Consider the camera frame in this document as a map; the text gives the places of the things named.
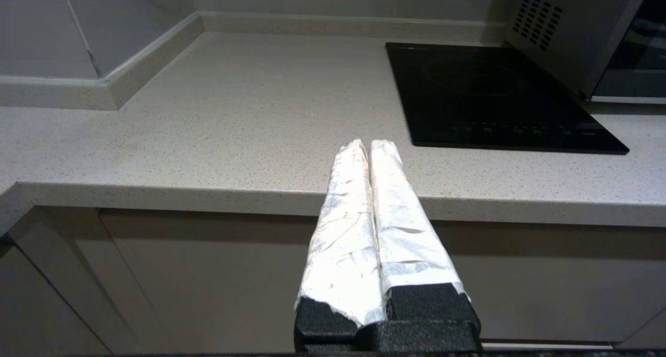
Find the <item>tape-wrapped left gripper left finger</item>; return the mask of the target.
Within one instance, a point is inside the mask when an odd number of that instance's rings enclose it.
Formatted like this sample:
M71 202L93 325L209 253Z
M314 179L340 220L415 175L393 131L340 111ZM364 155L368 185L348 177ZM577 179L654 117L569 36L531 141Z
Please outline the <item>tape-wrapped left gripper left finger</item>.
M386 321L369 159L355 139L340 148L294 304L296 348L351 348Z

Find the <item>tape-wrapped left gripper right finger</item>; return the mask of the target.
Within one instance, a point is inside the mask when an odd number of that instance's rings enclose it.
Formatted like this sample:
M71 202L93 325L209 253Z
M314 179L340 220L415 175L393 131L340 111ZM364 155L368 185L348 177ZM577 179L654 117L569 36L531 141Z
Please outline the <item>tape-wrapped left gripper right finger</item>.
M373 141L370 162L386 320L369 326L368 346L480 348L480 320L395 143Z

